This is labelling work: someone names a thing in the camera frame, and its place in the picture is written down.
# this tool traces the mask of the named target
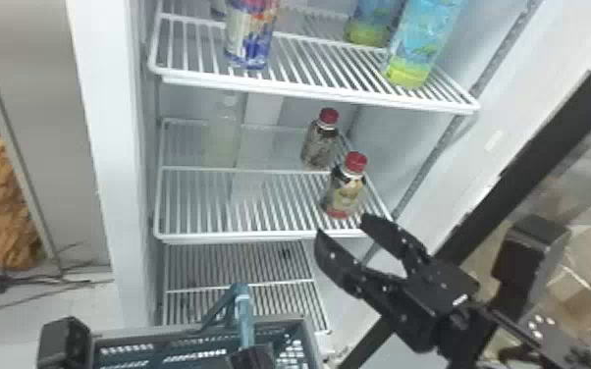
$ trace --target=red bottle cap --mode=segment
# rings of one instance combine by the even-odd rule
[[[328,125],[334,125],[339,120],[339,113],[333,108],[324,108],[318,118]]]
[[[353,151],[346,155],[346,168],[351,172],[362,173],[369,160],[359,152]]]

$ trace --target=cable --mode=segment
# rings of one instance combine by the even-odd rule
[[[97,285],[105,285],[105,284],[113,283],[114,281],[115,280],[112,280],[112,279],[102,280],[102,281],[68,281],[69,283],[73,283],[73,284],[66,285],[65,287],[63,287],[62,289],[59,289],[59,290],[50,290],[50,291],[46,291],[46,292],[42,292],[42,293],[37,293],[32,296],[21,298],[16,301],[0,304],[0,310],[6,309],[8,307],[18,306],[18,305],[21,305],[21,304],[24,304],[24,303],[27,303],[30,301],[34,301],[34,300],[43,298],[43,297],[48,297],[48,296],[60,294],[60,293],[66,292],[68,290],[80,290],[80,289],[84,289],[84,288],[94,287]]]

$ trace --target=floor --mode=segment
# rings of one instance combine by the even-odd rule
[[[75,278],[108,280],[110,273],[80,274]],[[0,295],[0,304],[53,288],[18,287]],[[41,326],[55,319],[76,316],[95,330],[122,327],[121,306],[114,283],[70,290],[0,310],[0,369],[34,368]]]

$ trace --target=black frame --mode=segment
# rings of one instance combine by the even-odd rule
[[[452,232],[435,257],[460,265],[591,132],[591,75],[563,108],[523,147],[500,180]],[[340,364],[359,368],[392,335],[381,318]]]

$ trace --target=dark bottle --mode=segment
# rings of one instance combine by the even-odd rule
[[[332,154],[337,142],[336,123],[339,113],[332,108],[321,110],[319,119],[309,126],[304,138],[300,159],[308,169],[325,169],[332,162]]]
[[[354,214],[364,189],[367,163],[366,156],[353,151],[346,156],[344,164],[333,168],[321,199],[321,207],[330,217],[345,219]]]

